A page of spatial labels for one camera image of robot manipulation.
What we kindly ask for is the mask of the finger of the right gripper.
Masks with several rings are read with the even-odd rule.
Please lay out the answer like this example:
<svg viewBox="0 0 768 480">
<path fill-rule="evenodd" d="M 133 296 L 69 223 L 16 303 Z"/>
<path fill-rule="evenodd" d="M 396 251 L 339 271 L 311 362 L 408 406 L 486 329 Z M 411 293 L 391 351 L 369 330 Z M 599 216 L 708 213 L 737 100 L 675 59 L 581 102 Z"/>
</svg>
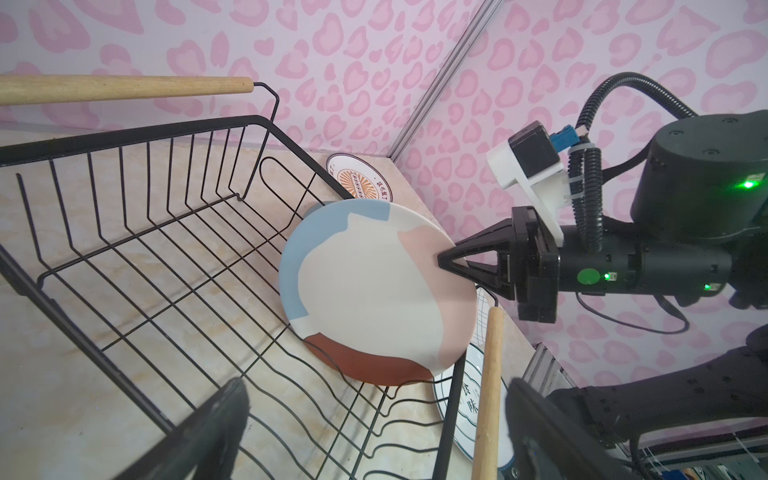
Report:
<svg viewBox="0 0 768 480">
<path fill-rule="evenodd" d="M 509 262 L 506 258 L 502 258 L 496 265 L 464 259 L 439 259 L 438 266 L 507 300 L 515 299 L 514 284 L 510 281 Z"/>
<path fill-rule="evenodd" d="M 513 220 L 502 220 L 480 232 L 458 241 L 437 256 L 439 264 L 483 253 L 509 254 L 513 237 Z"/>
</svg>

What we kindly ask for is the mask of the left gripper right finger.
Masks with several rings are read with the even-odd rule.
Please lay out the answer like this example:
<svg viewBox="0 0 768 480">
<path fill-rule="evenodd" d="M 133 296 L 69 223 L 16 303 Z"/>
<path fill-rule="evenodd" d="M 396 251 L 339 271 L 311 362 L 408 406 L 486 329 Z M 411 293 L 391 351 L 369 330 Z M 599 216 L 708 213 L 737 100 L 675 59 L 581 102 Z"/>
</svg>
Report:
<svg viewBox="0 0 768 480">
<path fill-rule="evenodd" d="M 636 477 L 520 378 L 510 382 L 505 412 L 521 479 Z"/>
</svg>

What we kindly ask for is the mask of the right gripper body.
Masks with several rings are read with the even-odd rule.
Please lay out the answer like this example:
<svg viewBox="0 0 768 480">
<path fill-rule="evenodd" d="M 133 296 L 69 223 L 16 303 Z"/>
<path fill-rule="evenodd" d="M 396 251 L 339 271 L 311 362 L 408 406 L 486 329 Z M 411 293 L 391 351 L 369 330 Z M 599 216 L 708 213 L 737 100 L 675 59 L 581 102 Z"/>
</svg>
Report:
<svg viewBox="0 0 768 480">
<path fill-rule="evenodd" d="M 513 207 L 500 251 L 503 288 L 519 320 L 555 323 L 560 252 L 554 237 L 531 206 Z"/>
</svg>

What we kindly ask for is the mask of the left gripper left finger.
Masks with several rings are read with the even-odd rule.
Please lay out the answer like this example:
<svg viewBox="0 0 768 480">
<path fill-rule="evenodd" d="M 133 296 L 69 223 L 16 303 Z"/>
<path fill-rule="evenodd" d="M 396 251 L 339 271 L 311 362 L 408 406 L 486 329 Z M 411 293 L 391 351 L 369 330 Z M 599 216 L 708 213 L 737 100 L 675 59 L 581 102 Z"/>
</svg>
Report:
<svg viewBox="0 0 768 480">
<path fill-rule="evenodd" d="M 119 479 L 228 479 L 249 412 L 247 389 L 233 378 Z"/>
</svg>

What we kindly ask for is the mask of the white plate black rim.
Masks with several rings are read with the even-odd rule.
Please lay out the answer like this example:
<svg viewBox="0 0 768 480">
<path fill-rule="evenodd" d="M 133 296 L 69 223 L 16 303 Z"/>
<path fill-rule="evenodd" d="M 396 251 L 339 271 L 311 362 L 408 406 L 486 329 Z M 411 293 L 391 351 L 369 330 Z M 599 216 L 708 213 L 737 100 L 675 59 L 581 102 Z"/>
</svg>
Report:
<svg viewBox="0 0 768 480">
<path fill-rule="evenodd" d="M 487 330 L 487 319 L 491 305 L 488 295 L 481 289 L 477 290 L 476 325 L 472 341 L 466 351 L 465 367 L 461 381 L 459 407 L 454 430 L 454 444 L 473 461 L 477 417 L 480 406 L 481 382 L 484 363 L 484 335 Z M 500 427 L 498 439 L 498 470 L 502 475 L 508 473 L 514 464 L 514 450 L 510 439 L 505 413 L 505 397 L 508 387 L 501 381 L 500 396 Z"/>
</svg>

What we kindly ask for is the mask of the pastel abstract pattern plate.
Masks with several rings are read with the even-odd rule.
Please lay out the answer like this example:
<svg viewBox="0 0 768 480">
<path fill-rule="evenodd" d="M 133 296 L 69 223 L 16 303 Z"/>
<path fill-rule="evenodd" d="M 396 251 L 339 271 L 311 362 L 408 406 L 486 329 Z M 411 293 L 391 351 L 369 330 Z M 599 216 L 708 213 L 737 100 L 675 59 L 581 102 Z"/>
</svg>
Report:
<svg viewBox="0 0 768 480">
<path fill-rule="evenodd" d="M 428 381 L 468 349 L 474 284 L 441 269 L 451 239 L 401 205 L 342 200 L 290 234 L 279 295 L 292 331 L 318 359 L 362 382 Z"/>
</svg>

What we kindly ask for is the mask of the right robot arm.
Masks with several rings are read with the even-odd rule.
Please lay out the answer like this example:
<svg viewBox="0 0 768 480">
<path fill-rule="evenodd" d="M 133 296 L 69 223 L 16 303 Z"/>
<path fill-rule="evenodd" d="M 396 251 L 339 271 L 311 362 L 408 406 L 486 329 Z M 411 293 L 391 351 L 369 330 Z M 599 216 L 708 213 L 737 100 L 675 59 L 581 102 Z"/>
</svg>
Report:
<svg viewBox="0 0 768 480">
<path fill-rule="evenodd" d="M 581 154 L 586 128 L 549 133 L 534 122 L 492 151 L 499 183 L 530 202 L 441 253 L 439 266 L 513 300 L 524 321 L 552 323 L 558 295 L 649 295 L 671 316 L 734 291 L 737 309 L 767 305 L 767 114 L 710 114 L 675 121 L 651 139 L 623 223 L 601 220 L 591 248 L 555 212 L 570 191 L 558 162 Z M 667 428 L 767 413 L 767 332 L 687 370 L 628 384 L 561 390 L 550 401 L 605 446 Z"/>
</svg>

